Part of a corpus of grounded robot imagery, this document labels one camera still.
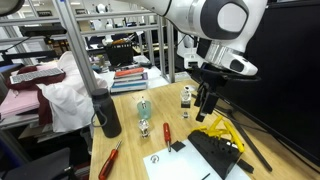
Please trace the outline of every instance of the black mug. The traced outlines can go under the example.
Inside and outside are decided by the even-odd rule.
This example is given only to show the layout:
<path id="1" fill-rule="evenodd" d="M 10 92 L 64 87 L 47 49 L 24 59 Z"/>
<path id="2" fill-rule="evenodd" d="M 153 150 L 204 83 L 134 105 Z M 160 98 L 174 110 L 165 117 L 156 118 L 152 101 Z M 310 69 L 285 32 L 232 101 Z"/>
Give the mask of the black mug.
<path id="1" fill-rule="evenodd" d="M 101 124 L 104 135 L 108 138 L 118 136 L 122 129 L 108 89 L 96 89 L 91 95 L 94 111 Z"/>

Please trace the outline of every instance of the red handle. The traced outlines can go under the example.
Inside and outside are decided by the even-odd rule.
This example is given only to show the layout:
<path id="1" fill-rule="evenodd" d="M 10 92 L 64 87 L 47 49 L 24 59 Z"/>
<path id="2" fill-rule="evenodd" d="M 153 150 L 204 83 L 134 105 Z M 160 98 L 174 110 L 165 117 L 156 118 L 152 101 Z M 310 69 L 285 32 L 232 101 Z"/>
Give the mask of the red handle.
<path id="1" fill-rule="evenodd" d="M 118 155 L 118 150 L 116 149 L 113 149 L 111 151 L 111 154 L 109 156 L 109 158 L 107 159 L 107 161 L 104 163 L 101 171 L 100 171 L 100 174 L 99 174 L 99 180 L 105 180 L 107 179 L 112 167 L 113 167 L 113 164 L 114 164 L 114 161 L 116 159 Z"/>
<path id="2" fill-rule="evenodd" d="M 170 129 L 168 123 L 163 124 L 163 133 L 165 142 L 171 142 Z"/>
<path id="3" fill-rule="evenodd" d="M 124 75 L 133 74 L 133 73 L 137 73 L 137 72 L 143 72 L 143 71 L 144 71 L 143 67 L 128 69 L 128 70 L 124 70 L 124 71 L 117 71 L 116 76 L 124 76 Z"/>

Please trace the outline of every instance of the keyboard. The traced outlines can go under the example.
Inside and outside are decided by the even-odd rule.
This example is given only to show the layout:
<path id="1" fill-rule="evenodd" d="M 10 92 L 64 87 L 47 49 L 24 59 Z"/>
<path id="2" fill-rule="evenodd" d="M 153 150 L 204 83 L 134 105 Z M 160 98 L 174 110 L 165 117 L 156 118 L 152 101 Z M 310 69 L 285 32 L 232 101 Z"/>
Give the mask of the keyboard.
<path id="1" fill-rule="evenodd" d="M 18 83 L 21 83 L 22 81 L 31 81 L 35 78 L 54 76 L 62 73 L 63 71 L 59 68 L 51 68 L 46 70 L 33 71 L 33 72 L 10 76 L 10 81 L 11 81 L 11 84 L 18 84 Z"/>

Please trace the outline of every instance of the electronic device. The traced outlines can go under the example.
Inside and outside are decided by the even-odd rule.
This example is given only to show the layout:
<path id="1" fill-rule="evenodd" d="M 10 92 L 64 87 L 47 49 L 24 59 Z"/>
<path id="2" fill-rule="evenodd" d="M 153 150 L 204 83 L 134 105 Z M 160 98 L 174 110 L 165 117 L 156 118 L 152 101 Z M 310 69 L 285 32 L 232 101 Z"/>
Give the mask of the electronic device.
<path id="1" fill-rule="evenodd" d="M 320 166 L 320 1 L 268 5 L 246 54 L 261 81 L 228 81 L 221 99 Z M 210 41 L 201 39 L 205 57 Z"/>
<path id="2" fill-rule="evenodd" d="M 11 82 L 11 84 L 18 84 L 23 81 L 31 81 L 35 78 L 54 76 L 54 75 L 58 75 L 58 74 L 62 74 L 62 73 L 64 73 L 64 72 L 59 68 L 51 68 L 51 69 L 40 70 L 40 71 L 32 71 L 32 72 L 28 72 L 28 73 L 10 76 L 10 82 Z"/>
<path id="3" fill-rule="evenodd" d="M 52 35 L 66 34 L 67 30 L 61 25 L 55 26 L 21 26 L 19 27 L 20 32 L 23 36 L 34 37 L 34 36 L 45 36 L 50 37 Z"/>

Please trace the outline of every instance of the yellow object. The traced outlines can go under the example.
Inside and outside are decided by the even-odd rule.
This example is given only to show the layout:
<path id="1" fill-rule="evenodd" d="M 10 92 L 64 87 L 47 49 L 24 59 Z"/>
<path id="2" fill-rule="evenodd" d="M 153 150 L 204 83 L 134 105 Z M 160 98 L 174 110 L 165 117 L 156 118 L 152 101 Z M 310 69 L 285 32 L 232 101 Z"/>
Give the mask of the yellow object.
<path id="1" fill-rule="evenodd" d="M 236 144 L 238 147 L 238 150 L 240 153 L 244 152 L 244 147 L 236 133 L 236 131 L 231 127 L 231 125 L 228 122 L 224 122 L 224 126 L 226 129 L 216 129 L 217 125 L 220 123 L 222 120 L 222 116 L 218 116 L 217 119 L 213 122 L 213 124 L 210 126 L 209 129 L 207 129 L 206 126 L 200 126 L 197 128 L 192 129 L 192 131 L 201 131 L 207 134 L 209 137 L 217 137 L 221 138 L 221 135 L 223 134 L 230 134 L 231 135 L 231 142 Z"/>
<path id="2" fill-rule="evenodd" d="M 112 44 L 122 44 L 122 43 L 125 43 L 125 42 L 126 42 L 126 40 L 119 39 L 119 40 L 113 41 Z"/>

